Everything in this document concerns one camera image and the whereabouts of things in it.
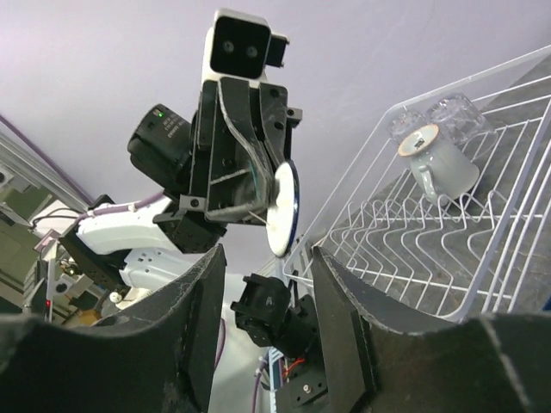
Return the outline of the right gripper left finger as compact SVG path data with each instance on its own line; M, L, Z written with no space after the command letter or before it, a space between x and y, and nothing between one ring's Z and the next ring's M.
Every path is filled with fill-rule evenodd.
M225 272L217 245L185 274L90 327L2 317L2 411L207 411Z

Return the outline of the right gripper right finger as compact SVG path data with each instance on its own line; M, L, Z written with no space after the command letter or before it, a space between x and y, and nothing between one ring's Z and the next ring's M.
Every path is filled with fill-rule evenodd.
M370 286L320 247L312 273L334 411L549 411L547 313L448 322Z

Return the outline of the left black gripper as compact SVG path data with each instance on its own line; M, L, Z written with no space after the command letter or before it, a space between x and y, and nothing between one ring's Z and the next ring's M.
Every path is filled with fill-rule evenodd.
M266 229L275 200L275 172L291 159L292 130L302 112L285 87L223 77L204 84L183 156L167 168L172 203L154 218L184 254L203 253L228 225Z

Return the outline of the dark blue round brooch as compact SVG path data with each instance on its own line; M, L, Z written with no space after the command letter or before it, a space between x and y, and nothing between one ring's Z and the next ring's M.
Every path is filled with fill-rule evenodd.
M271 252L278 258L291 249L298 227L300 182L292 160L283 162L275 172L275 200L266 211L266 233Z

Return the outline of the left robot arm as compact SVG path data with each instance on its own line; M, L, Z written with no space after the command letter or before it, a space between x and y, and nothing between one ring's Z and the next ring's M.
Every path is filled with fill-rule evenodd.
M99 200L75 219L61 243L93 280L153 290L170 281L131 263L150 250L203 254L229 225L262 226L283 258L297 235L300 181L291 158L302 113L288 90L222 77L202 85L191 120L154 105L128 141L133 166L161 187L150 200Z

